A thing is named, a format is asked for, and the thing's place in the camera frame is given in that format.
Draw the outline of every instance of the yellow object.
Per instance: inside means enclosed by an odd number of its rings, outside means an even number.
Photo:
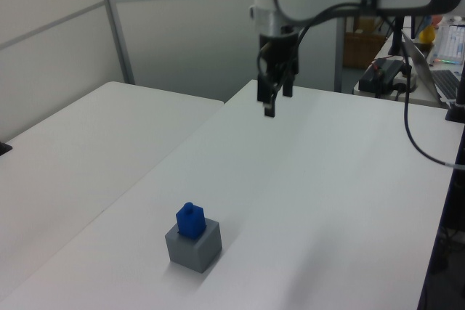
[[[430,44],[433,42],[434,38],[436,38],[436,33],[434,32],[434,27],[429,25],[425,29],[422,30],[418,39],[423,44]]]

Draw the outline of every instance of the blue block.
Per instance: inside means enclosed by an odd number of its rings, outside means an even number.
[[[183,208],[176,213],[178,232],[190,239],[197,239],[206,228],[203,208],[186,203]]]

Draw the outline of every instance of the gray block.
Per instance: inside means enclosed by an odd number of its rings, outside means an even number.
[[[219,223],[205,218],[206,228],[197,240],[178,234],[177,224],[165,235],[169,258],[196,272],[204,272],[223,248]]]

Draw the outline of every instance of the desk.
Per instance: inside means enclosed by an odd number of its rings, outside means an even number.
[[[165,158],[222,102],[107,83],[0,157],[0,300]]]
[[[295,88],[271,119],[255,100],[252,81],[0,309],[416,309],[452,171],[403,106]],[[410,114],[454,161],[464,126]],[[222,230],[204,274],[164,241],[189,200]]]
[[[404,27],[404,31],[406,34],[410,36],[410,28],[406,28],[406,27],[407,26]],[[379,53],[376,55],[376,58],[389,56],[388,52],[389,52],[389,49],[391,48],[391,45],[392,45],[392,35],[387,39],[386,43],[384,43],[381,50],[379,50]],[[403,60],[403,57],[394,56],[394,57],[390,57],[389,59],[390,60]],[[416,74],[415,67],[413,66],[413,63],[411,62],[411,59],[409,59],[409,61],[410,61],[410,64],[412,65],[412,74]],[[429,68],[430,70],[451,70],[452,72],[458,72],[456,76],[460,78],[463,67],[464,67],[463,65],[462,66],[449,65],[447,63],[435,62],[434,65],[430,66]],[[374,94],[370,92],[364,92],[364,91],[359,90],[358,83],[355,84],[353,94],[358,95],[358,96],[374,97]],[[393,91],[391,94],[382,95],[381,98],[394,101],[396,95],[397,95],[397,91]],[[404,101],[405,101],[405,94],[401,94],[399,96],[399,102],[404,102]],[[424,85],[424,83],[421,81],[420,78],[416,79],[416,89],[415,91],[410,93],[409,102],[415,105],[427,105],[430,107],[439,107],[437,105],[436,99],[433,98],[428,88]]]

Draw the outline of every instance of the black cable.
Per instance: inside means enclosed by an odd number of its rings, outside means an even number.
[[[394,25],[392,24],[391,21],[388,20],[387,16],[382,12],[382,11],[378,11],[377,12],[378,15],[380,15],[383,20],[391,27],[391,29],[394,31],[395,30],[395,27]],[[404,59],[405,59],[405,62],[406,64],[408,64],[408,55],[407,55],[407,50],[405,48],[405,45],[404,43],[401,41],[400,42],[400,48],[402,49],[402,52],[403,52],[403,56],[404,56]],[[410,131],[410,127],[408,125],[408,102],[409,102],[409,99],[410,99],[410,87],[411,87],[411,74],[407,74],[407,91],[405,92],[405,103],[404,103],[404,126],[405,126],[405,131],[407,132],[407,136],[411,142],[411,144],[415,147],[415,149],[420,153],[422,154],[425,158],[435,162],[435,163],[439,163],[440,165],[443,165],[443,166],[447,166],[447,167],[451,167],[451,168],[454,168],[456,170],[459,170],[459,171],[465,171],[465,166],[464,165],[459,165],[459,164],[455,164],[455,163],[446,163],[445,161],[441,161],[441,160],[438,160],[436,158],[433,158],[431,155],[427,154],[426,152],[424,152],[415,142],[415,139],[413,139],[412,137],[412,133]]]
[[[399,100],[399,96],[401,94],[404,94],[405,91],[407,90],[407,85],[405,85],[404,83],[396,83],[393,87],[392,87],[393,90],[397,91],[396,95],[395,95],[395,101],[398,101]]]

